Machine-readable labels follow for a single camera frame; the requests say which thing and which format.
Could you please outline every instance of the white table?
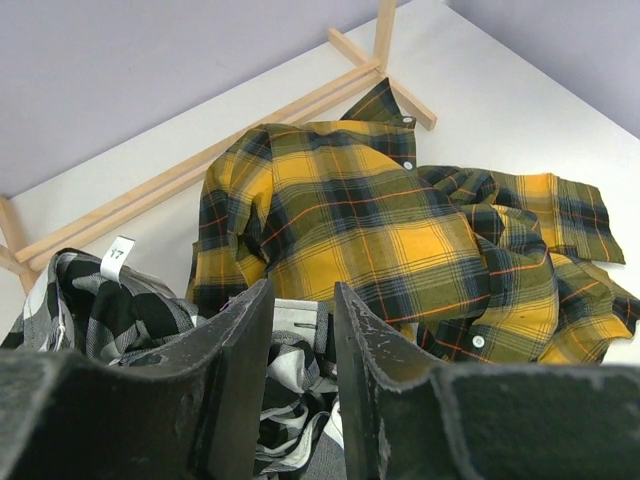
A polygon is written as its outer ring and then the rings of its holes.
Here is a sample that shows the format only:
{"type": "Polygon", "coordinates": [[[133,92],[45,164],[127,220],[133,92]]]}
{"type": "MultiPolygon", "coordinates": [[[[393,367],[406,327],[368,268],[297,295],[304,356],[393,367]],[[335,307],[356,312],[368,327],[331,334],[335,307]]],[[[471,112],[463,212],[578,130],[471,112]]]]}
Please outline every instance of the white table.
{"type": "MultiPolygon", "coordinates": [[[[348,36],[372,50],[373,22],[348,36]]],[[[30,240],[161,173],[252,121],[347,72],[329,44],[209,100],[12,199],[30,240]]],[[[640,140],[595,111],[438,0],[414,0],[396,14],[391,72],[438,116],[416,132],[418,163],[510,173],[553,172],[602,192],[627,259],[611,277],[640,295],[640,229],[632,205],[640,180],[640,140]]],[[[322,119],[339,117],[345,102],[322,119]]],[[[117,234],[137,240],[129,263],[185,290],[197,237],[200,185],[89,245],[102,255],[117,234]]],[[[19,313],[17,277],[0,272],[0,336],[19,313]]],[[[640,363],[640,344],[619,342],[609,361],[640,363]]]]}

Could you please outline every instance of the black and white fabric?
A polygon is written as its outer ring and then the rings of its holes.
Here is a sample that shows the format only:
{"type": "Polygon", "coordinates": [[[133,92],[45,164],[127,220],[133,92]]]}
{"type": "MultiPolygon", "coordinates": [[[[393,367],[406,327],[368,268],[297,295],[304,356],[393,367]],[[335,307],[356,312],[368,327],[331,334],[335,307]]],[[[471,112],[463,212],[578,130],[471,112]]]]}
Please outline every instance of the black and white fabric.
{"type": "MultiPolygon", "coordinates": [[[[101,259],[54,255],[1,348],[74,349],[114,368],[210,321],[160,280],[123,266],[119,283],[101,259]]],[[[276,299],[254,477],[346,479],[327,305],[276,299]]]]}
{"type": "Polygon", "coordinates": [[[124,365],[206,320],[153,277],[124,266],[117,283],[100,274],[100,262],[74,249],[54,255],[2,347],[75,349],[124,365]]]}

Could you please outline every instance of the white surface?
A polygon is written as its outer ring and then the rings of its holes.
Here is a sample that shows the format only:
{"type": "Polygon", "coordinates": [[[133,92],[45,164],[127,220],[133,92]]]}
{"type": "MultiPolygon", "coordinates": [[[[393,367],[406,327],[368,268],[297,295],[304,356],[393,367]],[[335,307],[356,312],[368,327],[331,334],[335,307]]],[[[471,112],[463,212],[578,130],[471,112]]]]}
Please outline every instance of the white surface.
{"type": "Polygon", "coordinates": [[[2,0],[0,193],[22,193],[377,8],[377,0],[2,0]]]}
{"type": "Polygon", "coordinates": [[[640,137],[638,0],[445,3],[640,137]]]}
{"type": "MultiPolygon", "coordinates": [[[[349,37],[366,50],[375,25],[349,37]]],[[[351,68],[328,44],[291,60],[14,199],[33,239],[68,223],[140,182],[351,68]]],[[[640,141],[589,107],[438,0],[401,7],[389,71],[439,116],[416,130],[418,163],[511,173],[553,172],[597,185],[627,258],[608,267],[640,294],[640,248],[634,200],[640,141]]],[[[340,116],[355,99],[322,116],[340,116]]],[[[86,248],[102,256],[117,235],[136,239],[132,267],[185,290],[197,237],[200,185],[86,248]]],[[[1,326],[24,298],[17,277],[0,272],[1,326]]],[[[616,346],[608,358],[640,361],[640,346],[616,346]]]]}

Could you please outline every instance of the white label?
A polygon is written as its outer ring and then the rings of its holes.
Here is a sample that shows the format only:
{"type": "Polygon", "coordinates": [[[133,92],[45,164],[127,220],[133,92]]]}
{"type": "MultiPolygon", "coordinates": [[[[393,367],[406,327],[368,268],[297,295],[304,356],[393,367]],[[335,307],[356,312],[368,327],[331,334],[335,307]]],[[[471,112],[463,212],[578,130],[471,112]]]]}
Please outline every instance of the white label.
{"type": "Polygon", "coordinates": [[[127,237],[116,238],[107,253],[102,257],[102,263],[100,263],[102,276],[120,283],[120,270],[135,244],[135,240],[127,237]]]}

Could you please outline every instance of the wooden rack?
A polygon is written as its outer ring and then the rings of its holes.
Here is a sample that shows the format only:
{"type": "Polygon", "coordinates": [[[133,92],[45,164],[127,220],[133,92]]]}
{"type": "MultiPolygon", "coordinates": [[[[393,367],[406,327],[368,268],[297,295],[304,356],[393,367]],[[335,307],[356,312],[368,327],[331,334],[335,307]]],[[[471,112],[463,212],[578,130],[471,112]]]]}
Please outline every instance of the wooden rack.
{"type": "Polygon", "coordinates": [[[306,122],[329,108],[389,78],[398,104],[416,117],[427,130],[435,127],[437,117],[411,92],[386,72],[396,0],[379,0],[373,58],[335,28],[329,30],[329,42],[355,64],[348,73],[317,88],[298,100],[276,110],[233,135],[211,145],[164,173],[116,197],[77,220],[27,244],[24,231],[11,203],[0,197],[0,229],[7,245],[0,245],[0,267],[20,276],[25,293],[33,287],[38,272],[60,249],[81,249],[129,220],[204,179],[213,160],[233,145],[244,133],[263,123],[306,122]]]}

